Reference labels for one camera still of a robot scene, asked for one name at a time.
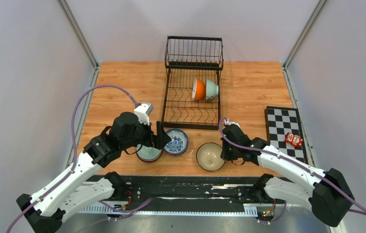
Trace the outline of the blue floral bowl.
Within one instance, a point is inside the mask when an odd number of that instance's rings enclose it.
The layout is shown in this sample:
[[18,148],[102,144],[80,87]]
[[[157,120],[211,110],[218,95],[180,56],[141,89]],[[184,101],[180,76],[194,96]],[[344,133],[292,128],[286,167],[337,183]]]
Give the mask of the blue floral bowl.
[[171,141],[163,148],[166,153],[178,156],[187,150],[189,139],[184,131],[181,129],[169,129],[166,134],[171,138]]

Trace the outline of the beige bowl black rim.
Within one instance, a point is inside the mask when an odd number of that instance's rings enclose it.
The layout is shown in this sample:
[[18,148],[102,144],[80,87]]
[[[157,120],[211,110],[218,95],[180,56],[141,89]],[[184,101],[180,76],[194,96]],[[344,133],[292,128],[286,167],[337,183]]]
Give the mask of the beige bowl black rim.
[[216,143],[204,143],[197,150],[196,161],[203,170],[217,171],[225,164],[225,160],[221,158],[222,151],[222,146]]

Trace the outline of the black wire dish rack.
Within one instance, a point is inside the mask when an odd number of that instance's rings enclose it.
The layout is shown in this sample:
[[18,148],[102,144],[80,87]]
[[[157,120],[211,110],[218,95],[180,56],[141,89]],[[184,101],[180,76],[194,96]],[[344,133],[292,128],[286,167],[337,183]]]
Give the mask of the black wire dish rack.
[[221,119],[220,95],[194,100],[194,83],[220,84],[223,70],[221,37],[167,37],[165,48],[166,89],[161,121],[166,128],[217,130]]

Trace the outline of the white bowl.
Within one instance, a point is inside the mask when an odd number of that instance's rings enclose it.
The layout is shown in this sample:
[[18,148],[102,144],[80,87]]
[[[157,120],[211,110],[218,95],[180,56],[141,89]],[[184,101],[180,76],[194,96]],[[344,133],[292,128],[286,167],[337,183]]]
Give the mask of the white bowl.
[[192,87],[192,101],[199,101],[206,95],[206,85],[200,79],[193,82]]

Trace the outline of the celadon bowl brown rim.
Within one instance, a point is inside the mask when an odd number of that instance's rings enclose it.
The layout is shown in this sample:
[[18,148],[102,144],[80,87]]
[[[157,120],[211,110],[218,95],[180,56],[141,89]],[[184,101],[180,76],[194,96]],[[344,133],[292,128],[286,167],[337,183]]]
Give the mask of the celadon bowl brown rim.
[[205,99],[211,101],[219,94],[219,86],[210,79],[206,79],[206,95]]

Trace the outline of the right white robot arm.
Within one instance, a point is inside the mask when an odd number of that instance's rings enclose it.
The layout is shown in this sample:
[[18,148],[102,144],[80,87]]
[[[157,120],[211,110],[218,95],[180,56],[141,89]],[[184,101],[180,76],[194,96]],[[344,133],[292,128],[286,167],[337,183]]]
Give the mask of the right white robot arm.
[[254,189],[257,201],[265,203],[269,199],[280,199],[298,204],[330,227],[337,227],[349,212],[355,198],[339,170],[331,168],[326,171],[310,166],[259,137],[250,139],[235,122],[223,123],[219,130],[223,160],[241,158],[288,179],[282,181],[270,174],[262,175]]

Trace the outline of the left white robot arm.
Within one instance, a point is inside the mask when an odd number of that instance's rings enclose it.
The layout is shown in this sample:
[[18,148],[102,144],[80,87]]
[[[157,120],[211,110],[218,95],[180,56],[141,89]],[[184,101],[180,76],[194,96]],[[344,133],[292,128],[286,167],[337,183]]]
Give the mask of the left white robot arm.
[[126,183],[116,172],[109,172],[95,184],[76,189],[87,179],[118,159],[131,147],[162,149],[171,138],[157,121],[154,134],[149,123],[131,112],[123,112],[101,134],[91,139],[77,160],[51,183],[31,195],[22,194],[16,202],[36,233],[55,233],[73,214],[98,201],[121,200]]

